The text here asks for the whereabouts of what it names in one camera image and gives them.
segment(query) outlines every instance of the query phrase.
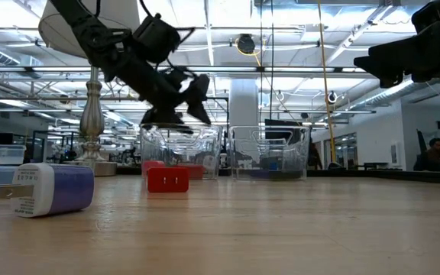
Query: clear plastic bin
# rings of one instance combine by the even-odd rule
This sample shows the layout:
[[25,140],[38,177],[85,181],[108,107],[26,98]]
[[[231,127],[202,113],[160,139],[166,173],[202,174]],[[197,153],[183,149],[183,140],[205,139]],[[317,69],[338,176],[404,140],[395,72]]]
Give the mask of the clear plastic bin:
[[27,147],[24,145],[0,145],[0,165],[23,164],[24,152]]
[[232,176],[237,180],[305,180],[310,128],[230,128]]
[[191,132],[185,133],[178,126],[141,126],[142,175],[146,177],[150,167],[186,167],[190,180],[216,179],[222,127],[192,125]]

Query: table surface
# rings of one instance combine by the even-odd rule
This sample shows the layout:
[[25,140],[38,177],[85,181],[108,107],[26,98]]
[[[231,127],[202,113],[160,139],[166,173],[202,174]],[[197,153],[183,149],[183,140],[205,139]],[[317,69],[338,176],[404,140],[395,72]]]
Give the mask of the table surface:
[[19,218],[0,200],[0,275],[440,275],[440,185],[365,178],[96,179],[90,208]]

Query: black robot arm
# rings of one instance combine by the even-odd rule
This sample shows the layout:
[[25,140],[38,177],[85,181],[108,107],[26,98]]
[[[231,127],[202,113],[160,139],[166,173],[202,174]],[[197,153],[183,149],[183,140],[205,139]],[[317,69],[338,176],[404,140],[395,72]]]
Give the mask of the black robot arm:
[[159,14],[147,16],[132,33],[106,27],[80,0],[49,1],[72,28],[89,63],[105,74],[105,81],[118,77],[139,94],[140,100],[152,104],[141,123],[182,124],[174,109],[183,102],[188,103],[190,115],[211,123],[202,104],[209,86],[207,75],[193,74],[189,87],[180,92],[187,68],[172,66],[171,70],[159,72],[150,65],[167,60],[183,42],[178,31],[160,20]]
[[412,23],[416,36],[370,47],[354,65],[379,78],[382,88],[400,84],[404,75],[417,83],[440,78],[440,0],[413,14]]

